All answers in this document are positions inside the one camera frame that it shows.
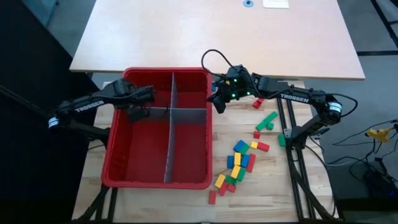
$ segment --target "gray carpet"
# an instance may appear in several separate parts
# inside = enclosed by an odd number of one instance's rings
[[[369,0],[339,0],[338,2],[356,50],[396,50]],[[398,10],[389,5],[389,0],[379,0],[379,2],[389,20],[398,20]],[[66,50],[74,55],[95,0],[59,0],[59,3],[48,28]],[[366,80],[361,82],[305,80],[305,85],[308,88],[313,87],[329,93],[346,94],[359,101],[358,109],[352,115],[344,118],[340,124],[331,127],[331,131],[322,137],[321,144],[325,148],[324,156],[327,162],[342,156],[363,157],[371,150],[371,144],[346,147],[336,147],[331,144],[350,134],[362,131],[372,124],[398,118],[398,103],[396,100],[397,59],[398,56],[361,57],[361,65],[366,76]],[[119,77],[120,74],[95,73],[93,81],[101,86],[104,81],[112,81]],[[342,99],[341,102],[345,111],[353,106],[352,102],[348,100]],[[350,139],[347,143],[369,140],[366,136],[360,135]],[[395,141],[391,141],[384,144],[378,155],[381,156],[393,150],[394,143]],[[398,154],[391,154],[385,158],[385,162],[389,172],[398,178],[397,159]],[[338,198],[366,196],[367,191],[364,185],[353,179],[348,174],[347,169],[348,166],[330,168],[331,183]],[[360,176],[363,172],[361,165],[358,165],[355,171]],[[391,213],[379,212],[349,212],[346,217],[349,220],[374,223],[394,223],[397,220],[397,217],[391,215]]]

